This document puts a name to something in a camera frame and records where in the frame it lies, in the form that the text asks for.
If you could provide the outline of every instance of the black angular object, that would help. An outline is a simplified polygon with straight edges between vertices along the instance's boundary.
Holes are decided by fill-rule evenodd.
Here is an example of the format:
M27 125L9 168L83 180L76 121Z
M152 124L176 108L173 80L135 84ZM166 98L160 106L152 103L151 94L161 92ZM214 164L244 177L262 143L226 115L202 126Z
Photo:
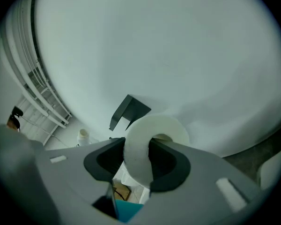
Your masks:
M118 124L118 121L121 119L121 117L126 118L130 121L129 126L136 121L137 119L140 119L141 117L145 116L148 112L151 111L151 108L141 103L139 100L133 98L130 95L127 95L126 98L123 100L123 102L120 104L120 106L116 109L115 113L113 114L111 118L111 123L109 125L109 130L113 131L116 125Z

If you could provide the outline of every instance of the cable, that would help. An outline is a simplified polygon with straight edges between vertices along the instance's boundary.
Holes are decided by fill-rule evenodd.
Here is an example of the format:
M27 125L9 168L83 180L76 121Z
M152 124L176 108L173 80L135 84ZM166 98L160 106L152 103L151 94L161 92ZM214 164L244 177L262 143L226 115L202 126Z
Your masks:
M43 128L40 127L39 125L35 124L34 122L29 121L28 119L24 118L23 116L22 116L22 118L23 118L25 121L27 121L28 123L30 123L31 125L34 125L34 126L40 128L40 129L42 129L42 130L43 130L45 133L47 133L48 135L50 135L50 136L52 136L52 137L55 137L55 138L56 138L58 141L60 141L64 146L66 146L59 138L57 138L57 137L54 136L53 134L47 132L45 129L43 129Z
M114 191L125 201L125 198L121 195L121 193L119 193L117 190Z

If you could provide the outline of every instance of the black cable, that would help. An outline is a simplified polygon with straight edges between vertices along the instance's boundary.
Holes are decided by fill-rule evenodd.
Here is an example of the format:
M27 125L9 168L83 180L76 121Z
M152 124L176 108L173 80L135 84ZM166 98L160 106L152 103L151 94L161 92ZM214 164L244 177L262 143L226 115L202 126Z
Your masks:
M119 193L118 191L114 190L124 201L125 201L125 198L121 195L121 193Z

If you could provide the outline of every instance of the toilet paper roll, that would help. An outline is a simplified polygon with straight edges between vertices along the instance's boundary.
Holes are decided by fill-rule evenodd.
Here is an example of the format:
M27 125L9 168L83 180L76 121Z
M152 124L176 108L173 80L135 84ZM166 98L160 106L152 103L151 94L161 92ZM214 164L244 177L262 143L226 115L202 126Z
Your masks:
M167 137L175 143L190 146L186 129L173 117L148 115L135 121L127 130L124 162L130 176L146 188L153 181L148 157L148 146L153 137Z

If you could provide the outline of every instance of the white cable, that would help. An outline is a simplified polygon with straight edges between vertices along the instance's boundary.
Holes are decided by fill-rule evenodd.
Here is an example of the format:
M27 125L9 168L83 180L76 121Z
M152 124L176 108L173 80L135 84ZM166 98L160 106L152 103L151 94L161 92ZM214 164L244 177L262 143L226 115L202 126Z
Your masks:
M63 145L65 145L59 138L57 138L57 137L54 136L53 134L47 132L45 129L43 129L42 127L40 127L38 124L35 124L34 122L29 121L28 119L24 118L23 116L22 116L22 118L23 118L25 121L27 121L28 123L30 123L31 125L34 125L34 126L40 128L40 129L42 129L42 130L43 130L45 133L47 133L48 135L50 135L50 136L52 136L52 137L55 137L58 141L60 141Z

